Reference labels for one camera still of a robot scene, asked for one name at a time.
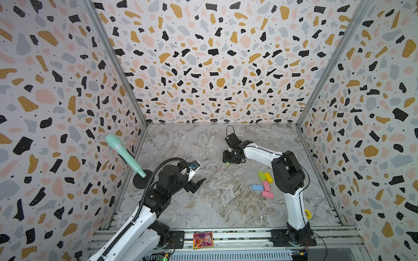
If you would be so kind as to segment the yellow block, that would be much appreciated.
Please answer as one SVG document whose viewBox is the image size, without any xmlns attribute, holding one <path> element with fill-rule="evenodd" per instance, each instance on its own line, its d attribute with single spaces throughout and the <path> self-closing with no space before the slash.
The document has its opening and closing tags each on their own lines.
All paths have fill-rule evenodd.
<svg viewBox="0 0 418 261">
<path fill-rule="evenodd" d="M 264 173 L 264 176 L 265 176 L 265 178 L 266 178 L 266 181 L 267 181 L 269 184 L 271 184 L 271 183 L 273 183 L 273 182 L 274 182 L 274 180 L 273 180 L 272 176 L 270 175 L 270 173 L 266 172 L 266 173 Z"/>
</svg>

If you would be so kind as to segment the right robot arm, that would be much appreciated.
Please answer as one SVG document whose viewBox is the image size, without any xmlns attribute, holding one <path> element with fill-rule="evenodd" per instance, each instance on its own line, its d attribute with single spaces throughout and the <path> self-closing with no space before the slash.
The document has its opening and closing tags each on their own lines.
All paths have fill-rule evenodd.
<svg viewBox="0 0 418 261">
<path fill-rule="evenodd" d="M 273 181 L 283 193 L 287 207 L 287 232 L 273 236 L 274 243 L 288 241 L 293 246 L 317 245 L 315 235 L 305 215 L 303 191 L 305 173 L 291 151 L 275 152 L 260 147 L 252 141 L 241 141 L 235 133 L 226 136 L 229 147 L 223 152 L 223 162 L 240 164 L 245 159 L 258 161 L 273 171 Z"/>
</svg>

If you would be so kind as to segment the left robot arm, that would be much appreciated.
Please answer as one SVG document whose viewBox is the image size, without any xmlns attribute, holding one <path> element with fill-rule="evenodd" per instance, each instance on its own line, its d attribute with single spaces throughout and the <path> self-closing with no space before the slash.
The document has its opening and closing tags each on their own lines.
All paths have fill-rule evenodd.
<svg viewBox="0 0 418 261">
<path fill-rule="evenodd" d="M 158 217 L 170 205 L 172 197 L 185 190 L 195 193 L 205 179 L 196 183 L 192 177 L 200 169 L 198 161 L 186 162 L 170 158 L 153 172 L 144 188 L 139 205 L 120 230 L 90 261 L 141 261 L 155 248 L 165 248 L 169 242 L 169 226 Z"/>
</svg>

